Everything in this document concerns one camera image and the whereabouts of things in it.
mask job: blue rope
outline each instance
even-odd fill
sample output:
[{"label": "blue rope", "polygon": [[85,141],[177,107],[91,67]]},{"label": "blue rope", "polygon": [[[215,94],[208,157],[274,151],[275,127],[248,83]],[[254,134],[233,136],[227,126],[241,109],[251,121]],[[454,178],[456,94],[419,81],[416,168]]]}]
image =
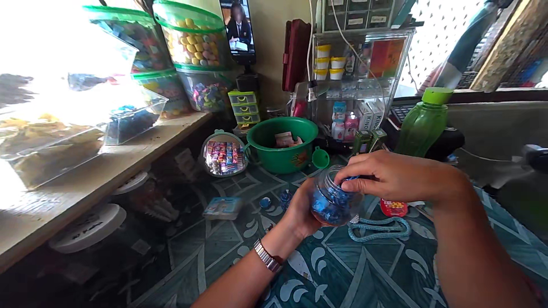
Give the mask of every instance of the blue rope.
[{"label": "blue rope", "polygon": [[[350,236],[350,238],[352,238],[356,242],[366,242],[376,238],[404,237],[404,236],[409,236],[411,234],[411,227],[409,227],[409,224],[407,223],[405,219],[400,217],[390,217],[384,220],[370,220],[370,219],[360,218],[359,221],[361,222],[360,224],[349,224],[348,226],[348,235]],[[380,226],[380,225],[389,224],[393,221],[397,221],[402,225],[400,226],[398,225],[398,223],[396,223],[393,226]],[[354,229],[385,231],[385,233],[374,233],[374,234],[366,235],[364,237],[357,237],[353,232]]]}]

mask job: wristwatch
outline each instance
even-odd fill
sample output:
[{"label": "wristwatch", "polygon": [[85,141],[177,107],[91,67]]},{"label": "wristwatch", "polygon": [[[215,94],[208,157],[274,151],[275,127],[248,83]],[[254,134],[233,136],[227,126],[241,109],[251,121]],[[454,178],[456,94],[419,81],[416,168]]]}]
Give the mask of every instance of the wristwatch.
[{"label": "wristwatch", "polygon": [[266,252],[265,248],[261,244],[261,239],[258,239],[255,242],[253,249],[255,249],[255,252],[257,252],[261,260],[265,263],[267,269],[273,273],[280,271],[282,265],[278,263],[278,261],[276,261],[271,255],[269,255],[268,252]]}]

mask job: small drawer organizer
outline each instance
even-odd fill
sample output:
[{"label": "small drawer organizer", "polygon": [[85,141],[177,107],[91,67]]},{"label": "small drawer organizer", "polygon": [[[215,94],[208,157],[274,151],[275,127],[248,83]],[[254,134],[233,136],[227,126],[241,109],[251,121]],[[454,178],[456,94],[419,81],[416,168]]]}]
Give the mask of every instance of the small drawer organizer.
[{"label": "small drawer organizer", "polygon": [[257,98],[254,92],[230,91],[229,98],[238,124],[261,122]]}]

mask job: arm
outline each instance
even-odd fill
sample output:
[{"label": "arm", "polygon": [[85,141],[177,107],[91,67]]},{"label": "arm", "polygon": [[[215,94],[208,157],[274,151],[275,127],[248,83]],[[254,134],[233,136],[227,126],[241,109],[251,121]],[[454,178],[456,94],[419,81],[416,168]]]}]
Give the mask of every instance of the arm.
[{"label": "arm", "polygon": [[335,182],[342,189],[394,201],[431,201],[438,276],[450,307],[538,307],[523,274],[499,243],[466,176],[429,159],[377,151],[352,157]]},{"label": "arm", "polygon": [[[306,180],[293,196],[282,220],[262,238],[262,246],[276,260],[287,260],[302,240],[321,226],[310,213],[312,189],[313,180]],[[273,278],[274,273],[251,249],[205,290],[192,307],[253,307]]]}]

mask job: pink bottle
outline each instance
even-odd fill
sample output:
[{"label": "pink bottle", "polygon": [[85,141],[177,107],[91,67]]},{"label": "pink bottle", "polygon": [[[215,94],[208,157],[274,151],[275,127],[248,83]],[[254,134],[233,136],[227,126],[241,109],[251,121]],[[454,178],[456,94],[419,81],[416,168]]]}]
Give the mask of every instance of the pink bottle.
[{"label": "pink bottle", "polygon": [[359,118],[356,115],[346,116],[344,122],[344,140],[354,140],[356,136],[356,130],[358,129]]}]

